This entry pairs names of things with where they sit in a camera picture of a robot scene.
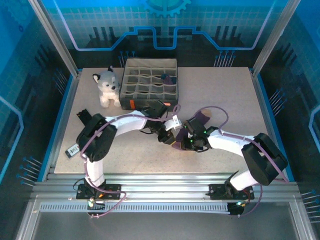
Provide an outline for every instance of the storage organizer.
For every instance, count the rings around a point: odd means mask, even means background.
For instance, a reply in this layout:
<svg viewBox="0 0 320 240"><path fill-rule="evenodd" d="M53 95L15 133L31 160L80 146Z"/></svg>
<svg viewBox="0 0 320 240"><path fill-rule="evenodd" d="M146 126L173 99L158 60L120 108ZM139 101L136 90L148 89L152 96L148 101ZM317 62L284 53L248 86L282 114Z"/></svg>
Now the storage organizer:
<svg viewBox="0 0 320 240"><path fill-rule="evenodd" d="M176 77L176 84L164 84L163 74ZM126 61L119 98L122 109L140 109L160 100L172 110L178 96L176 59L129 58Z"/></svg>

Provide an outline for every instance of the stuffed husky toy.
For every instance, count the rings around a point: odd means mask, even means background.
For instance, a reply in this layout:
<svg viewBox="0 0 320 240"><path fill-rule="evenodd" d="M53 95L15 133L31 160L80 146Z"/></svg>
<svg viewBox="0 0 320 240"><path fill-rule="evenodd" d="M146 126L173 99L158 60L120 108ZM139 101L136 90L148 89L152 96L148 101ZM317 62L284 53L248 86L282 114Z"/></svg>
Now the stuffed husky toy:
<svg viewBox="0 0 320 240"><path fill-rule="evenodd" d="M108 70L92 75L99 89L100 104L103 108L109 107L110 99L114 100L114 105L120 107L119 88L120 84L116 78L112 66Z"/></svg>

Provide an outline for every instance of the blue edge trim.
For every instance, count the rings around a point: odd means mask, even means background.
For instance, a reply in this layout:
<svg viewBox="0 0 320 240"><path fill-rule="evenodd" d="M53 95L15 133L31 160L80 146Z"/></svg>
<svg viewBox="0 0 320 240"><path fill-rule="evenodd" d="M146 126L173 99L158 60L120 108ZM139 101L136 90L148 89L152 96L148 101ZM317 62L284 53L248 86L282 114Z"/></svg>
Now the blue edge trim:
<svg viewBox="0 0 320 240"><path fill-rule="evenodd" d="M278 130L278 127L277 127L277 124L276 124L276 119L275 119L275 117L273 115L270 103L269 103L269 101L267 101L267 99L268 99L267 92L266 92L265 85L264 85L264 83L262 81L262 78L261 78L260 74L258 74L257 78L258 78L258 82L259 82L260 87L261 87L263 99L265 101L268 114L270 116L271 125L273 127L273 130L274 130L274 133L275 133L275 137L276 137L276 140L278 142L279 149L282 152L282 154L288 159L286 151L285 151L285 147L284 147L284 145L282 143L282 140L281 140L281 137L280 137L280 134L279 134L279 130ZM41 179L43 178L43 176L45 174L45 171L46 171L46 168L47 168L47 164L48 164L48 161L49 161L49 156L50 156L53 144L54 144L54 140L55 140L55 137L56 137L56 134L57 134L57 130L58 130L58 126L59 126L59 123L60 123L60 120L61 120L61 117L62 117L62 113L64 111L65 103L67 101L67 97L68 97L68 94L69 94L69 91L70 91L72 80L73 80L73 76L71 75L69 80L68 80L68 84L66 86L66 89L65 89L65 93L64 93L61 105L60 105L60 109L59 109L58 115L56 117L56 121L55 121L55 124L54 124L54 127L53 127L53 131L52 131L52 135L51 135L51 138L50 138L50 142L49 142L49 145L47 147L47 150L46 150L46 153L45 153L45 156L44 156L44 160L43 160L43 163L42 163L42 167L41 167L38 179L37 179L38 182L41 182ZM288 180L290 182L294 182L295 178L294 178L294 175L292 174L292 170L291 170L289 162L288 162L288 166L286 167L285 170L286 170L286 174L288 176Z"/></svg>
<svg viewBox="0 0 320 240"><path fill-rule="evenodd" d="M63 113L64 108L65 108L65 104L66 104L66 101L67 101L67 97L68 97L68 94L69 94L69 91L70 91L70 87L71 87L71 83L72 83L73 79L74 79L73 76L70 75L68 83L67 83L66 88L65 88L65 92L64 92L62 101L61 101L61 105L60 105L60 108L59 108L58 115L56 116L56 121L55 121L53 130L52 130L51 138L50 138L48 147L47 147L45 155L44 155L43 163L42 163L42 166L41 166L41 169L40 169L40 173L39 173L39 176L38 176L38 179L37 179L38 182L42 182L42 178L44 177L44 175L46 173L47 165L51 164L49 162L49 156L50 156L53 144L54 144L54 140L55 140L55 137L56 137L56 134L57 134L58 126L59 126L59 123L61 121L62 113Z"/></svg>
<svg viewBox="0 0 320 240"><path fill-rule="evenodd" d="M261 78L260 74L258 74L257 78L258 78L259 85L261 87L263 99L265 101L265 105L266 105L268 114L270 116L271 125L272 125L274 133L275 133L275 138L276 138L276 141L278 142L279 150L282 152L282 154L285 156L285 158L288 159L286 151L285 151L284 144L282 143L282 140L281 140L281 137L280 137L280 133L279 133L278 126L277 126L277 123L276 123L276 119L274 117L274 114L272 112L270 103L268 101L268 95L267 95L267 92L266 92L266 89L265 89L265 85L264 85L264 83L262 81L262 78ZM294 175L292 174L292 170L291 170L289 161L288 161L288 166L286 167L285 170L286 170L286 174L288 176L288 180L290 182L294 182L295 178L294 178Z"/></svg>

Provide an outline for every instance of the beige tabletop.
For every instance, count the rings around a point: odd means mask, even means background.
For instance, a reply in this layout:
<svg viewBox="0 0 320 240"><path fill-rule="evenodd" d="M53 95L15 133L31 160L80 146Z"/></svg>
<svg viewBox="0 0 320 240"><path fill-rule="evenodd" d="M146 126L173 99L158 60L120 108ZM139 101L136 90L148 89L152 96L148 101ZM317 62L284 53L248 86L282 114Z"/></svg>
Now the beige tabletop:
<svg viewBox="0 0 320 240"><path fill-rule="evenodd" d="M77 87L54 173L84 173L79 154L69 159L65 150L76 143L84 125L76 113L87 109L91 115L117 116L130 111L102 108L92 75L105 68L84 68ZM119 80L123 68L115 68ZM225 131L241 135L267 133L257 95L247 67L179 67L180 120L190 118L199 108L216 105L229 114ZM219 126L225 115L212 110L206 127ZM211 149L203 153L180 151L159 143L157 135L131 131L116 137L103 159L104 173L233 173L246 168L244 159L233 153Z"/></svg>

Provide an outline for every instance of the vent grille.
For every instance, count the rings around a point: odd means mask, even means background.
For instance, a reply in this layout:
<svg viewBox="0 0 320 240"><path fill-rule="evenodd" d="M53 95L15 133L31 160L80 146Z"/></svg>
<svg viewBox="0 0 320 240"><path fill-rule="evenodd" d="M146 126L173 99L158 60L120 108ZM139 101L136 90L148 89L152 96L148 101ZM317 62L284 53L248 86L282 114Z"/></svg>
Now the vent grille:
<svg viewBox="0 0 320 240"><path fill-rule="evenodd" d="M90 210L90 212L105 212L111 209L116 203L106 203L106 208L100 210ZM47 202L42 203L40 207L41 212L87 212L86 202L66 202L56 203ZM228 213L227 203L154 203L154 202L132 202L122 203L114 210L117 213Z"/></svg>

